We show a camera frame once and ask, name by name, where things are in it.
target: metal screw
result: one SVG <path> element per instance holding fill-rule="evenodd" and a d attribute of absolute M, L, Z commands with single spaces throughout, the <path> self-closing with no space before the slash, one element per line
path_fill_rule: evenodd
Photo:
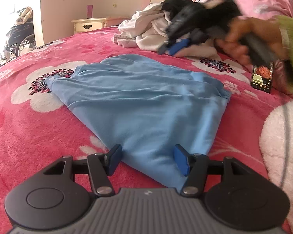
<path fill-rule="evenodd" d="M 113 190 L 110 187 L 99 187 L 96 192 L 98 194 L 109 194 L 111 193 Z"/>
<path fill-rule="evenodd" d="M 185 187 L 182 191 L 184 194 L 193 195 L 196 194 L 199 190 L 196 187 Z"/>

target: gray ribbed surface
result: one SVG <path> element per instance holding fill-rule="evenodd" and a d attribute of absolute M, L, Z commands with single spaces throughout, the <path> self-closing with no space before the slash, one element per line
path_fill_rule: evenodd
<path fill-rule="evenodd" d="M 100 198 L 80 221 L 61 230 L 22 230 L 9 234 L 284 234 L 281 228 L 245 232 L 226 227 L 205 212 L 197 199 L 179 196 L 175 189 L 121 189 Z"/>

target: folded blue fabric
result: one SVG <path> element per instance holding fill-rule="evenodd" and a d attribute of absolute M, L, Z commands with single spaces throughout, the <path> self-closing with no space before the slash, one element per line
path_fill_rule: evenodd
<path fill-rule="evenodd" d="M 173 147 L 207 154 L 230 99 L 223 84 L 136 54 L 76 68 L 49 89 L 123 162 L 167 187 L 182 188 Z"/>

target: nightstand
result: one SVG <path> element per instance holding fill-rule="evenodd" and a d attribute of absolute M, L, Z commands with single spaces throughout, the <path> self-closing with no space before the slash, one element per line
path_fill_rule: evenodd
<path fill-rule="evenodd" d="M 110 26 L 119 25 L 124 20 L 129 20 L 128 17 L 102 17 L 102 18 L 87 18 L 73 20 L 74 33 L 87 32 L 96 29 L 101 29 Z"/>

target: white cloth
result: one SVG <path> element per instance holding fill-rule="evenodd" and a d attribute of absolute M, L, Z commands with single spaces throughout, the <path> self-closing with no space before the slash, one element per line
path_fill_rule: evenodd
<path fill-rule="evenodd" d="M 161 3 L 153 3 L 143 11 L 137 11 L 132 19 L 123 21 L 118 29 L 121 36 L 135 39 L 140 49 L 157 51 L 167 40 L 165 30 L 171 24 L 169 14 L 168 11 L 162 11 Z M 123 47 L 134 47 L 132 40 L 118 40 L 117 42 Z M 212 41 L 207 41 L 201 45 L 183 48 L 174 56 L 196 56 L 214 59 L 217 57 L 217 51 L 213 47 Z"/>
<path fill-rule="evenodd" d="M 283 189 L 291 201 L 288 222 L 293 233 L 293 101 L 286 105 L 288 106 L 289 116 L 290 145 L 289 162 Z M 274 109 L 266 119 L 259 138 L 259 146 L 269 178 L 271 182 L 279 186 L 285 161 L 284 115 L 282 106 Z"/>

